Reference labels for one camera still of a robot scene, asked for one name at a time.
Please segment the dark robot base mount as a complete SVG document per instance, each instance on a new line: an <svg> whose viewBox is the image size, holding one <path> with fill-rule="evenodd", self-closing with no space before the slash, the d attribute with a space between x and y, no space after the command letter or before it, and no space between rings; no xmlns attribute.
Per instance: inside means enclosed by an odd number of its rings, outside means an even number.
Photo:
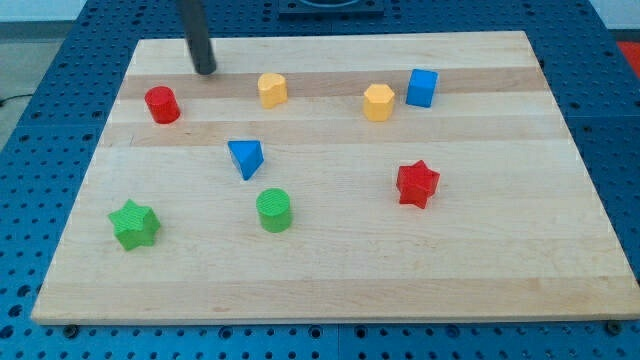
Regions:
<svg viewBox="0 0 640 360"><path fill-rule="evenodd" d="M277 0L278 16L382 15L383 0Z"/></svg>

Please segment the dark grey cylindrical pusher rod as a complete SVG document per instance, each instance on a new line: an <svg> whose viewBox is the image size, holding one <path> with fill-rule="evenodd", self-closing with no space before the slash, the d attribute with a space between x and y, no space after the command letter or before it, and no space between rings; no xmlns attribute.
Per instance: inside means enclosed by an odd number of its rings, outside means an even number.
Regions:
<svg viewBox="0 0 640 360"><path fill-rule="evenodd" d="M213 74L217 69L217 63L210 41L203 1L177 0L177 9L195 72L199 75Z"/></svg>

